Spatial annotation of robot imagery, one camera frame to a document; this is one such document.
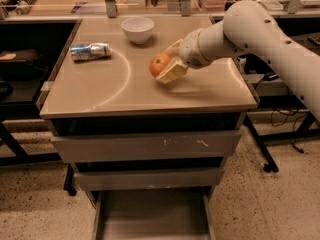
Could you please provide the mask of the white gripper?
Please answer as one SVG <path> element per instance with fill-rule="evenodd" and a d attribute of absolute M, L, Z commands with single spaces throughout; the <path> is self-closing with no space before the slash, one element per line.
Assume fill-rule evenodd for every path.
<path fill-rule="evenodd" d="M 173 59 L 156 77 L 158 82 L 168 84 L 183 77 L 188 71 L 188 66 L 192 69 L 200 69 L 211 64 L 199 48 L 201 31 L 202 28 L 199 28 L 190 32 L 183 40 L 177 40 L 164 50 L 164 54 Z"/>

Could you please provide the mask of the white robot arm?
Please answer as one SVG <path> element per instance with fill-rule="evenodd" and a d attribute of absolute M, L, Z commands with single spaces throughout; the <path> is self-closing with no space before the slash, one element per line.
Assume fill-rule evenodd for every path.
<path fill-rule="evenodd" d="M 222 21 L 190 32 L 165 52 L 173 57 L 156 77 L 167 84 L 189 68 L 200 69 L 225 57 L 253 54 L 263 60 L 320 120 L 320 56 L 289 38 L 259 3 L 233 4 Z"/>

